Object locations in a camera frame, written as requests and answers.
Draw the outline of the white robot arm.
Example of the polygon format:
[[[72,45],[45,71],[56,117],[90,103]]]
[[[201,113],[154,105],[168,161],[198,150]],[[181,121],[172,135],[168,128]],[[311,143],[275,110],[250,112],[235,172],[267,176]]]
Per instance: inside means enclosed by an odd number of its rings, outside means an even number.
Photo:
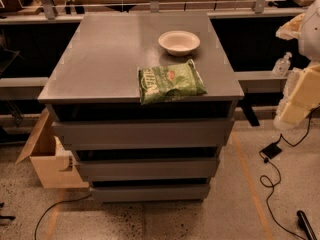
[[[283,98],[276,110],[274,126],[291,129],[320,104],[320,0],[281,26],[276,36],[284,40],[297,39],[299,53],[310,60],[306,68],[294,68],[288,74]]]

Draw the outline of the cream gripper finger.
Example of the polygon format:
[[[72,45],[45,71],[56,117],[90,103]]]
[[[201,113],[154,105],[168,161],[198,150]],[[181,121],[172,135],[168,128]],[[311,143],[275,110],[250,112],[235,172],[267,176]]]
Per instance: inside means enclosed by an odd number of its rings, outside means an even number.
[[[286,22],[276,31],[276,36],[284,40],[298,39],[301,34],[300,26],[304,16],[305,14],[301,13]]]
[[[320,64],[303,70],[294,68],[288,75],[273,124],[280,130],[292,129],[319,105]]]

